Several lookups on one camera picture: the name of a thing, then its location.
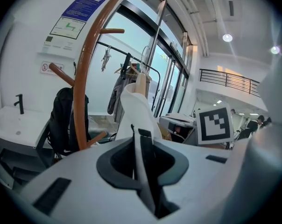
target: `person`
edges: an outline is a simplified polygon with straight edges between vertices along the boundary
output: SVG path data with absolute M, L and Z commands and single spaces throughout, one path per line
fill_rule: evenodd
M 262 123 L 262 125 L 261 125 L 260 128 L 262 129 L 262 128 L 264 128 L 265 126 L 270 125 L 271 123 L 272 123 L 272 119 L 271 119 L 271 117 L 268 117 L 268 119 Z
M 258 130 L 258 125 L 262 125 L 264 122 L 264 116 L 260 115 L 257 120 L 251 120 L 247 124 L 247 128 L 240 132 L 238 140 L 249 138 L 249 136 Z

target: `window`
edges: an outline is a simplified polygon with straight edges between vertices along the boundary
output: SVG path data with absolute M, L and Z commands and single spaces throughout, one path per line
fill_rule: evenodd
M 176 20 L 176 17 L 172 14 L 169 8 L 165 9 L 164 16 L 161 22 L 161 29 L 170 39 L 177 44 L 177 50 L 180 56 L 183 57 L 183 33 L 184 30 Z
M 120 15 L 119 13 L 116 13 L 113 16 L 106 28 L 123 28 L 125 30 L 125 33 L 113 33 L 110 34 L 110 36 L 117 38 L 119 41 L 122 41 L 123 43 L 140 52 L 141 58 L 141 53 L 144 47 L 149 43 L 149 34 L 147 34 L 134 22 L 132 22 L 125 16 Z
M 116 13 L 109 21 L 106 28 L 123 28 L 123 34 L 104 34 L 100 38 L 100 42 L 117 47 L 120 50 L 131 53 L 134 57 L 141 58 L 141 53 L 146 45 L 148 45 L 150 35 L 141 29 L 138 25 L 130 21 L 128 18 Z M 88 113 L 93 115 L 108 115 L 107 107 L 110 101 L 118 73 L 114 73 L 120 64 L 124 63 L 126 56 L 115 50 L 110 50 L 110 57 L 106 69 L 101 71 L 102 58 L 107 47 L 97 45 L 92 62 L 89 67 L 86 95 L 88 96 Z
M 163 104 L 163 110 L 161 111 L 161 116 L 165 116 L 169 112 L 169 108 L 173 99 L 174 91 L 176 88 L 178 76 L 179 76 L 179 69 L 173 64 L 172 65 L 172 71 L 171 71 L 171 79 L 168 81 L 168 86 L 166 89 L 166 94 L 165 94 L 165 100 Z
M 154 22 L 157 20 L 157 10 L 162 0 L 127 0 L 134 4 Z
M 155 112 L 155 109 L 157 107 L 157 102 L 158 102 L 159 96 L 160 96 L 161 91 L 162 91 L 162 85 L 163 85 L 163 81 L 164 81 L 165 76 L 166 76 L 168 63 L 169 63 L 169 57 L 165 54 L 165 52 L 159 46 L 157 46 L 155 48 L 155 54 L 154 54 L 154 57 L 153 57 L 153 60 L 152 60 L 152 63 L 151 63 L 151 67 L 155 68 L 156 70 L 159 71 L 160 76 L 161 76 L 161 80 L 160 80 L 160 84 L 159 84 L 159 88 L 158 88 L 159 91 L 158 91 L 157 96 L 155 98 L 155 107 L 153 109 L 153 112 Z M 153 70 L 150 70 L 149 75 L 152 78 L 152 81 L 149 84 L 149 91 L 148 91 L 148 103 L 149 103 L 149 107 L 151 108 L 152 104 L 153 104 L 155 92 L 156 92 L 156 89 L 157 89 L 159 76 Z
M 179 84 L 179 88 L 178 88 L 178 92 L 177 92 L 177 96 L 175 99 L 175 103 L 172 109 L 172 113 L 178 113 L 179 111 L 179 107 L 183 101 L 183 94 L 184 94 L 184 86 L 183 86 L 183 80 L 185 79 L 185 77 L 182 77 L 180 80 L 180 84 Z

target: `no smoking sign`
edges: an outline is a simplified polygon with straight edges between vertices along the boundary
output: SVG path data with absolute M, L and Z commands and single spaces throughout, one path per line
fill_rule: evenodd
M 49 65 L 51 64 L 52 62 L 45 62 L 43 61 L 41 66 L 40 66 L 40 73 L 42 74 L 47 74 L 47 75 L 53 75 L 53 76 L 57 76 L 50 68 L 49 68 Z M 61 70 L 64 69 L 64 65 L 62 64 L 58 64 L 58 63 L 55 63 L 53 62 L 56 66 L 58 66 Z

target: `wooden coat rack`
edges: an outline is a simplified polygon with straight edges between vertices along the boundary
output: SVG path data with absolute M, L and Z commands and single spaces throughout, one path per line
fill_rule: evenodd
M 108 15 L 112 12 L 113 8 L 119 0 L 109 0 L 104 8 L 100 11 L 99 15 L 95 19 L 93 25 L 91 26 L 88 35 L 83 44 L 79 62 L 78 69 L 75 80 L 65 74 L 60 70 L 54 63 L 49 65 L 49 68 L 56 73 L 60 78 L 62 78 L 66 83 L 74 87 L 74 121 L 75 129 L 78 140 L 78 145 L 80 150 L 88 148 L 90 145 L 99 141 L 103 137 L 103 133 L 95 137 L 94 139 L 87 142 L 85 133 L 85 89 L 86 80 L 89 64 L 93 55 L 94 47 L 99 34 L 106 33 L 124 33 L 124 29 L 115 28 L 102 28 Z

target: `black backpack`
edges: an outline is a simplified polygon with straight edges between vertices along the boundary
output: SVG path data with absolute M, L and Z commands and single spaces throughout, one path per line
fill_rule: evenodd
M 89 100 L 85 95 L 85 132 L 87 141 L 88 134 L 88 112 Z M 48 142 L 55 153 L 69 155 L 79 150 L 73 112 L 73 88 L 61 89 L 54 100 L 53 111 L 49 119 Z

